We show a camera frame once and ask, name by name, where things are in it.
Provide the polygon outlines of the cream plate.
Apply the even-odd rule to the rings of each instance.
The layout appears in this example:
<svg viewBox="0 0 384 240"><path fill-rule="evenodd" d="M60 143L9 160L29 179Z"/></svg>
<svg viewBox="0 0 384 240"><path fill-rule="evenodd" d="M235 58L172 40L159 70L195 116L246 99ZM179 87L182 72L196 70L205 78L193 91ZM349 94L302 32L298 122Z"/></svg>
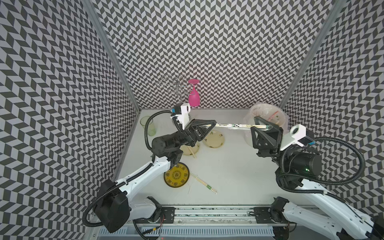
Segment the cream plate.
<svg viewBox="0 0 384 240"><path fill-rule="evenodd" d="M212 130L202 143L208 148L218 149L225 144L225 136L220 131Z"/></svg>
<svg viewBox="0 0 384 240"><path fill-rule="evenodd" d="M193 156L196 155L197 152L200 149L200 144L196 143L194 147L183 145L181 146L180 150L183 151L183 154L186 156Z"/></svg>

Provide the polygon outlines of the metal glass holder stand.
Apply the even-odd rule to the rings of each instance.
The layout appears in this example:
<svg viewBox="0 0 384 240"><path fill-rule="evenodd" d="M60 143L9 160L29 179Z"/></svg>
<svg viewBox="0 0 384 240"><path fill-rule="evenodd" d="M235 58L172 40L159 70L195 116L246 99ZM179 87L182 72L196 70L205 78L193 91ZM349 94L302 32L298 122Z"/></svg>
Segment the metal glass holder stand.
<svg viewBox="0 0 384 240"><path fill-rule="evenodd" d="M163 75L157 80L156 85L161 89L166 89L177 97L177 103L186 103L188 93L187 78L183 74L177 76Z"/></svg>

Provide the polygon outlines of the cream plate front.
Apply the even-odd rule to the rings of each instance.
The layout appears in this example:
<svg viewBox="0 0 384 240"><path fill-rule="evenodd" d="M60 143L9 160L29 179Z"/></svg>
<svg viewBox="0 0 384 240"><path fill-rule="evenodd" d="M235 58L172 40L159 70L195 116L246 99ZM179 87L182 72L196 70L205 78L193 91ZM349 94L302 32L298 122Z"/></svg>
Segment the cream plate front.
<svg viewBox="0 0 384 240"><path fill-rule="evenodd" d="M183 145L181 146L180 150L183 151L183 154L186 156L193 156L196 155L197 152L200 149L200 144L196 143L194 147Z"/></svg>

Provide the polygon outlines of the cream plate right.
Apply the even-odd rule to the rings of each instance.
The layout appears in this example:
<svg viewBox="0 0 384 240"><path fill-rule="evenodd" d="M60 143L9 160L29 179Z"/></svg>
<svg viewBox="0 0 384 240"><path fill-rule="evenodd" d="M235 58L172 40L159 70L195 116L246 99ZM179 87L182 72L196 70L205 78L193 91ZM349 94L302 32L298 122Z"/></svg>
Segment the cream plate right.
<svg viewBox="0 0 384 240"><path fill-rule="evenodd" d="M220 131L212 130L202 143L208 148L218 149L225 144L225 136Z"/></svg>

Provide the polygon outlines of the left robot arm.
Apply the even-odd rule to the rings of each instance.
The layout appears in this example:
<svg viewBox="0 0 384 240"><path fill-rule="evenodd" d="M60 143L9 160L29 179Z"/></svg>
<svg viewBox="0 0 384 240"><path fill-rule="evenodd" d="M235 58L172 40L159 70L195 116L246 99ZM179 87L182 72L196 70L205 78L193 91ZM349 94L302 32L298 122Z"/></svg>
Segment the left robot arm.
<svg viewBox="0 0 384 240"><path fill-rule="evenodd" d="M160 208L157 201L147 198L147 203L134 204L133 198L143 187L173 169L180 162L183 155L181 146L194 146L197 142L201 142L217 124L215 120L193 119L185 127L181 127L175 109L159 111L151 115L149 120L161 114L170 115L177 131L170 135L156 137L152 142L149 142L148 136L145 136L145 144L152 153L152 159L124 178L115 182L104 181L97 197L83 213L84 226L90 228L104 226L113 233L127 221L154 216Z"/></svg>

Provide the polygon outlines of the pink plastic wine glass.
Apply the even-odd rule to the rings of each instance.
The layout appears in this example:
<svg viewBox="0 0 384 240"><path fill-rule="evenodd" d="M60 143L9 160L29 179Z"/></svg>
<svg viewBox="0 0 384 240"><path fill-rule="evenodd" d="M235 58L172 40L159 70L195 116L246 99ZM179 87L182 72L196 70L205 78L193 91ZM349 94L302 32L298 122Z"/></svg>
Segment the pink plastic wine glass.
<svg viewBox="0 0 384 240"><path fill-rule="evenodd" d="M200 94L196 90L196 85L200 83L200 80L191 79L188 83L193 86L193 89L189 94L189 104L191 107L198 107L201 104L201 100Z"/></svg>

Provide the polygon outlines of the yellow green patterned plate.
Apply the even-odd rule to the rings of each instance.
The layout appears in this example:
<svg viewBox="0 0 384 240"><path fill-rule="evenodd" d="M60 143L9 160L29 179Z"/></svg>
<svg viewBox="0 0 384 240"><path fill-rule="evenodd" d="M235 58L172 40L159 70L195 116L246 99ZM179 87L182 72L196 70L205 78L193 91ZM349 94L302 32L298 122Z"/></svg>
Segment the yellow green patterned plate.
<svg viewBox="0 0 384 240"><path fill-rule="evenodd" d="M171 188L184 186L190 178L190 170L184 163L178 163L164 173L164 181Z"/></svg>

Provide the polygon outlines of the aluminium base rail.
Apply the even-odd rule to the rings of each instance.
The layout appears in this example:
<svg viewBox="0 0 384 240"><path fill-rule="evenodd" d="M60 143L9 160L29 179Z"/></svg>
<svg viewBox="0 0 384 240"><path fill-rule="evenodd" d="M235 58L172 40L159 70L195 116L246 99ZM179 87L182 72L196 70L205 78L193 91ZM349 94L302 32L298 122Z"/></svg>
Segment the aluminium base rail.
<svg viewBox="0 0 384 240"><path fill-rule="evenodd" d="M128 221L109 233L89 230L85 240L337 240L342 227L312 206L293 206L275 223L268 206L168 206L152 223Z"/></svg>

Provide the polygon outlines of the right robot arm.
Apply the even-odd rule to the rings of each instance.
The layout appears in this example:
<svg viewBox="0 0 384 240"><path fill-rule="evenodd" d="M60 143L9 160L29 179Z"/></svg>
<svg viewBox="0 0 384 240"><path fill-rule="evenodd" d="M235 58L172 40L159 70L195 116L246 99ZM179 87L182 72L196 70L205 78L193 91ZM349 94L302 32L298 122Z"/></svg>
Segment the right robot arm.
<svg viewBox="0 0 384 240"><path fill-rule="evenodd" d="M341 186L357 181L366 168L363 154L352 144L328 137L315 137L303 125L283 128L261 117L251 127L253 147L261 158L270 157L278 165L275 172L278 186L289 193L302 194L324 215L308 211L288 199L276 197L269 208L274 223L296 223L332 240L382 240L384 219L372 218L351 207L346 200L332 194L326 186ZM352 176L339 181L319 179L322 157L314 148L319 142L340 144L356 154L359 168Z"/></svg>

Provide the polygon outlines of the wrapped chopsticks green label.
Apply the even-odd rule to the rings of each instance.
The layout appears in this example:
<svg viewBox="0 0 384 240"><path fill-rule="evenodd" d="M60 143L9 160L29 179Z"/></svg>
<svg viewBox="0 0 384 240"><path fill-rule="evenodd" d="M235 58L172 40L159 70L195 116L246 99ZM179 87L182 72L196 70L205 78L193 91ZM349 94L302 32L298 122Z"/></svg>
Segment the wrapped chopsticks green label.
<svg viewBox="0 0 384 240"><path fill-rule="evenodd" d="M214 189L212 186L210 186L209 184L207 184L206 182L204 182L202 179L200 179L197 175L191 173L191 176L193 178L195 178L199 183L201 183L202 185L204 185L207 189L209 189L210 191L212 191L213 193L217 194L217 190Z"/></svg>

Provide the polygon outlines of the green transparent plastic cup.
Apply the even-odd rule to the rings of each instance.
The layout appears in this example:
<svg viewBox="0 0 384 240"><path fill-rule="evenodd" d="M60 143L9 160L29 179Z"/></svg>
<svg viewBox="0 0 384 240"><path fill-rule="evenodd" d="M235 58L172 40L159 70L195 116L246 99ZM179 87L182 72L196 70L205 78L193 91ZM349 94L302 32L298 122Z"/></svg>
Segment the green transparent plastic cup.
<svg viewBox="0 0 384 240"><path fill-rule="evenodd" d="M140 119L141 126L147 130L148 136L155 136L157 133L154 120L150 116L144 116Z"/></svg>

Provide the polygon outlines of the white trash bucket with bag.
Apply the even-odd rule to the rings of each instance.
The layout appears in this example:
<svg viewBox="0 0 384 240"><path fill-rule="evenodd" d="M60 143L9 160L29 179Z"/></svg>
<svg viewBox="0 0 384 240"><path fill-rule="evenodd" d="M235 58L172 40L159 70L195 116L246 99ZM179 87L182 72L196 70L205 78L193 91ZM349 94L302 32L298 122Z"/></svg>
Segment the white trash bucket with bag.
<svg viewBox="0 0 384 240"><path fill-rule="evenodd" d="M245 125L254 124L254 117L261 117L268 122L279 125L283 128L284 135L289 133L289 117L277 106L265 103L256 103L250 108L241 123Z"/></svg>

